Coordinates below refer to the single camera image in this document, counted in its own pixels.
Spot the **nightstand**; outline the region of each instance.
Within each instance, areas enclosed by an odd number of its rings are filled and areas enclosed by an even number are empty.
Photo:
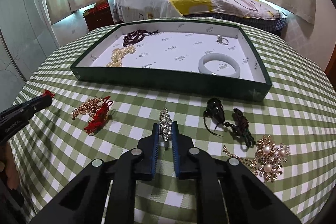
[[[114,24],[110,7],[91,12],[84,19],[89,31]]]

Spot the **silver bolt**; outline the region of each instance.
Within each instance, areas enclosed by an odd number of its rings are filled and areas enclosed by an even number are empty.
[[[101,165],[103,164],[103,161],[100,160],[100,159],[95,159],[95,160],[92,161],[91,164],[92,164],[92,166],[94,166],[94,167],[99,167],[99,166],[101,166]]]
[[[140,148],[134,148],[131,153],[134,156],[138,156],[138,155],[140,155],[142,153],[142,151],[141,151]]]
[[[200,150],[196,147],[192,147],[192,148],[189,149],[189,153],[191,155],[197,155],[199,152],[200,152]]]
[[[235,158],[231,158],[231,159],[229,159],[229,164],[231,164],[233,166],[237,166],[239,164],[239,160],[237,160]]]

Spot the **tablecloth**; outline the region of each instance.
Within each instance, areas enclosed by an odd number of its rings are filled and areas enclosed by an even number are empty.
[[[266,185],[303,223],[309,223],[335,185],[336,93],[321,68],[282,39],[253,27],[241,27],[265,63],[273,87],[262,103],[220,99],[228,119],[234,107],[244,112],[256,140],[270,134],[276,143],[290,146],[291,156],[284,164],[283,175]],[[213,157],[227,159],[223,145],[238,156],[254,157],[255,149],[246,151],[229,133],[219,132],[223,137],[217,137],[205,129],[203,111],[209,97],[78,81],[69,66],[113,28],[115,25],[96,29],[57,49],[14,102],[30,100],[44,89],[55,93],[52,105],[36,113],[29,125],[10,140],[28,217],[34,216],[91,160],[117,159],[136,147],[140,138],[151,134],[164,107],[178,122],[180,132]],[[72,121],[70,113],[87,99],[108,95],[114,101],[113,118],[95,136],[88,136],[82,130],[88,115]],[[160,146],[155,179],[137,183],[136,223],[196,222],[194,182],[178,181],[172,161],[171,148]]]

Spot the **bangle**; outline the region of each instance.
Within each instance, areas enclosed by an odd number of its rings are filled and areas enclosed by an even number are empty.
[[[205,63],[207,63],[209,61],[214,61],[214,60],[223,61],[225,63],[228,63],[229,65],[231,65],[235,69],[235,73],[232,74],[232,75],[226,75],[227,77],[239,78],[239,76],[240,76],[240,66],[237,63],[237,61],[234,60],[233,58],[225,55],[225,54],[220,54],[220,53],[209,53],[209,54],[203,55],[198,62],[199,72],[204,73],[204,74],[208,74],[208,75],[217,75],[217,74],[213,73],[212,71],[209,71],[204,65]]]

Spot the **red cord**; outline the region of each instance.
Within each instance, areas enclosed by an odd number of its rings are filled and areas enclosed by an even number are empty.
[[[107,113],[110,110],[109,107],[113,104],[113,101],[108,101],[111,96],[107,96],[103,100],[101,108],[93,116],[93,120],[89,121],[87,127],[84,127],[84,130],[87,134],[93,133],[99,128],[103,127],[107,120]]]
[[[51,98],[54,98],[55,94],[51,93],[49,90],[45,90],[44,93],[42,94],[43,96],[49,95]]]

